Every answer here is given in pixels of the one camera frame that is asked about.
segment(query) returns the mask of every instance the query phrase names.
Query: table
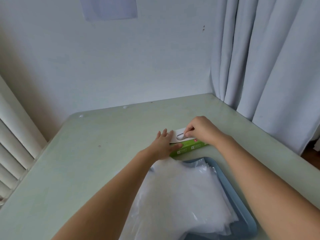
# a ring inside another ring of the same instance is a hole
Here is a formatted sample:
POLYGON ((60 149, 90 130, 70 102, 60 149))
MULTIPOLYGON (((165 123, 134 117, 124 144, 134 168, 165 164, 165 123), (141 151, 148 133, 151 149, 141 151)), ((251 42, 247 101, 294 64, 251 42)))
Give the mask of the table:
MULTIPOLYGON (((0 237, 49 240, 158 130, 208 117, 253 156, 320 208, 320 171, 211 94, 75 113, 0 210, 0 237)), ((214 158, 246 203, 219 152, 206 146, 180 155, 214 158)), ((268 239, 259 227, 255 239, 268 239)))

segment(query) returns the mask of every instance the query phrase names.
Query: person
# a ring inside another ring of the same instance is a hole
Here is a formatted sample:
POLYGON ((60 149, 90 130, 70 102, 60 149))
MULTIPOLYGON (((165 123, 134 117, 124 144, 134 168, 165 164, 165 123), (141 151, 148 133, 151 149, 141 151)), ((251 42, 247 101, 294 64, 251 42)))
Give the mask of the person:
MULTIPOLYGON (((319 239, 320 210, 274 174, 231 136, 204 116, 186 127, 187 137, 208 143, 222 154, 252 212, 270 239, 319 239)), ((55 234, 52 240, 118 240, 148 170, 182 145, 170 146, 173 131, 164 129, 55 234)))

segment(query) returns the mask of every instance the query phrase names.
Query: stack of plastic bags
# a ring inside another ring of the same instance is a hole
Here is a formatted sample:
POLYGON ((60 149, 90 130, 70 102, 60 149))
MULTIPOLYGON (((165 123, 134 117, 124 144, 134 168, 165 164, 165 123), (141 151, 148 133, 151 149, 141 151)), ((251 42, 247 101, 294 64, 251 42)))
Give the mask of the stack of plastic bags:
POLYGON ((230 234, 238 217, 204 159, 157 161, 130 209, 121 240, 182 240, 188 232, 230 234))

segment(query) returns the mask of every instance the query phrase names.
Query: white curtain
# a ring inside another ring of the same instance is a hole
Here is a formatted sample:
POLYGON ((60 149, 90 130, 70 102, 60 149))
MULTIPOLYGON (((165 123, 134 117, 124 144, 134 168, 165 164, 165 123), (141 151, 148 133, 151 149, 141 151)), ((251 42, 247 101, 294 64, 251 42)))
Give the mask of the white curtain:
POLYGON ((46 145, 46 140, 0 76, 0 206, 46 145))
POLYGON ((219 0, 216 96, 301 154, 320 124, 320 0, 219 0))

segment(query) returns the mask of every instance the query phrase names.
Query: brown floor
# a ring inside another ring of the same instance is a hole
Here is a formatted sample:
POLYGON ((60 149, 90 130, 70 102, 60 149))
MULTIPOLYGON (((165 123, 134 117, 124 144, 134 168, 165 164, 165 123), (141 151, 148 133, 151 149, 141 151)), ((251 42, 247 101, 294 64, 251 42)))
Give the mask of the brown floor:
POLYGON ((307 145, 301 157, 320 170, 320 152, 314 150, 312 144, 307 145))

